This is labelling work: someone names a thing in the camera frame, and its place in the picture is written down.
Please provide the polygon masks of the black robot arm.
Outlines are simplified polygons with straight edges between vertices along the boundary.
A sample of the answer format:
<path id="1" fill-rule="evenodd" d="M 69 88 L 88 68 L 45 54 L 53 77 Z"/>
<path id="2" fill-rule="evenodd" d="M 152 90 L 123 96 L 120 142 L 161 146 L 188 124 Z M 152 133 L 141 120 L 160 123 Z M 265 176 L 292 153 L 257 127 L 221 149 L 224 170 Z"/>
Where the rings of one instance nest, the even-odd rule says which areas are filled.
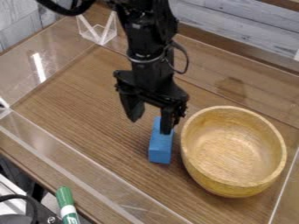
<path id="1" fill-rule="evenodd" d="M 136 121 L 145 104 L 160 109 L 160 132 L 168 135 L 185 115 L 188 94 L 176 85 L 173 76 L 185 74 L 173 64 L 173 52 L 184 48 L 173 41 L 177 18 L 168 0 L 112 0 L 127 36 L 128 70 L 116 70 L 116 91 L 125 115 Z"/>

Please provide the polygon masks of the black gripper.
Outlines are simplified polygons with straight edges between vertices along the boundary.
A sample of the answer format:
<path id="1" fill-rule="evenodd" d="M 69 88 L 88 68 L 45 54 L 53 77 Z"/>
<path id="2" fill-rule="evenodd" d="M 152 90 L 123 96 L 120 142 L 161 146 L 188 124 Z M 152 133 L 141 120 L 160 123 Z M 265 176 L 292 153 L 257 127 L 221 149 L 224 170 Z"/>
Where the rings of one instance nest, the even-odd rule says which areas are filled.
<path id="1" fill-rule="evenodd" d="M 116 91 L 125 116 L 135 123 L 145 112 L 145 104 L 161 110 L 160 133 L 169 135 L 184 117 L 189 96 L 173 81 L 173 59 L 132 63 L 131 70 L 116 70 Z"/>

